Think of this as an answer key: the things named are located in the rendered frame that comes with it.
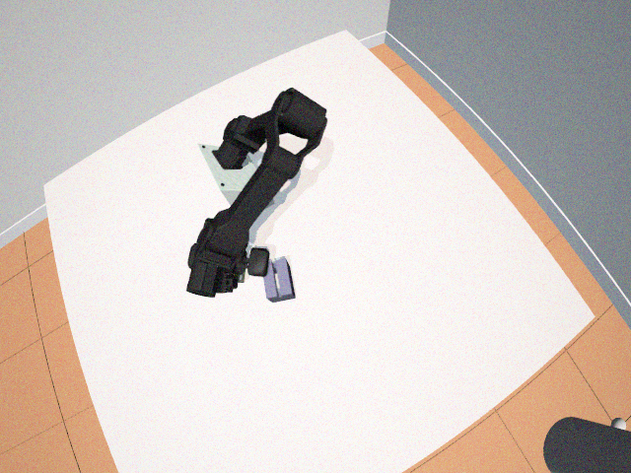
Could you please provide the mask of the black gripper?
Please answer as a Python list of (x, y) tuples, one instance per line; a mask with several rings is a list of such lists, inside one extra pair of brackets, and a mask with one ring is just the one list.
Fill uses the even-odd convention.
[[(187, 266), (190, 269), (192, 268), (192, 265), (194, 262), (193, 255), (194, 255), (196, 247), (197, 247), (196, 243), (194, 243), (189, 251), (189, 255), (187, 259)], [(253, 247), (250, 250), (249, 258), (246, 258), (247, 252), (245, 251), (239, 263), (235, 264), (233, 268), (235, 272), (233, 272), (233, 274), (242, 275), (245, 271), (245, 268), (247, 268), (248, 275), (266, 277), (268, 274), (267, 267), (268, 267), (269, 254), (270, 253), (268, 252), (266, 248)]]

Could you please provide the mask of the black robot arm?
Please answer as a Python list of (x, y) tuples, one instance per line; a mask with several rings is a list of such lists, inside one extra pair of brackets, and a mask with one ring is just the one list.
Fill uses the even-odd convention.
[[(228, 122), (222, 145), (212, 151), (222, 169), (242, 169), (248, 152), (254, 155), (265, 142), (267, 147), (232, 206), (205, 220), (187, 292), (215, 298), (238, 288), (233, 268), (247, 248), (250, 227), (286, 181), (297, 175), (304, 157), (318, 147), (327, 122), (326, 108), (294, 88), (280, 92), (267, 112), (254, 118), (240, 115)], [(305, 148), (294, 155), (279, 147), (279, 135), (285, 133), (308, 140)]]

